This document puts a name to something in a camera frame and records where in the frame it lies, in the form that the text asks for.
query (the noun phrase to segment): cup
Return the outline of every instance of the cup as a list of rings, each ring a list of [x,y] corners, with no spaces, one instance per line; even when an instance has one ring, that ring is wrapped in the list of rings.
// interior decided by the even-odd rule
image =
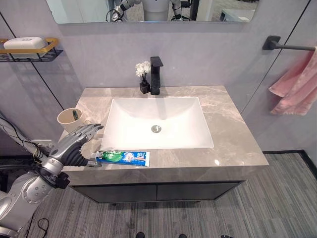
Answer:
[[[73,111],[76,111],[77,113],[77,120],[74,117]],[[85,117],[83,112],[77,108],[68,108],[62,111],[58,114],[57,121],[68,133],[71,133],[83,125],[92,124],[91,119]]]

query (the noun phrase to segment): white flower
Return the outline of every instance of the white flower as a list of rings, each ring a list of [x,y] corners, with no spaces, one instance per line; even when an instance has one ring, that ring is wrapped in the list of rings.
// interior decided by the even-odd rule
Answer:
[[[148,73],[151,71],[151,64],[148,61],[144,61],[143,63],[136,64],[135,68],[136,68],[135,74],[138,77],[141,77],[142,74]]]
[[[137,63],[137,64],[135,65],[135,68],[136,68],[136,69],[143,68],[143,64],[142,64],[142,63]]]
[[[137,68],[137,71],[135,71],[135,74],[136,74],[138,77],[141,77],[143,73],[144,73],[143,70],[142,70],[142,69],[139,69],[139,68]]]
[[[151,64],[148,61],[143,62],[144,73],[149,73],[151,71]]]

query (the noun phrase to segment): sink drain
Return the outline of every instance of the sink drain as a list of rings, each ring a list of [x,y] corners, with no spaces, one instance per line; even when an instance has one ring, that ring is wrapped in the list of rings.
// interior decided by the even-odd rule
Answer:
[[[160,127],[159,125],[154,125],[151,127],[151,131],[154,133],[159,133],[162,130],[162,127]]]

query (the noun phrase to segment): towel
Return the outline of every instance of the towel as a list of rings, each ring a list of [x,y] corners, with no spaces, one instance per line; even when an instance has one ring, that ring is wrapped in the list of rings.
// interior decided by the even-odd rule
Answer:
[[[272,114],[306,115],[317,100],[317,50],[286,72],[269,91],[282,98]]]

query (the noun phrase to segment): black towel bar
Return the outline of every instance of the black towel bar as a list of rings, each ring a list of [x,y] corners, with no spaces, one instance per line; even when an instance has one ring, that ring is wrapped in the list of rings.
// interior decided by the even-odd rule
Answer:
[[[291,49],[301,51],[315,51],[315,47],[281,45],[278,43],[280,39],[280,36],[268,36],[262,47],[262,50],[272,51],[274,49]]]

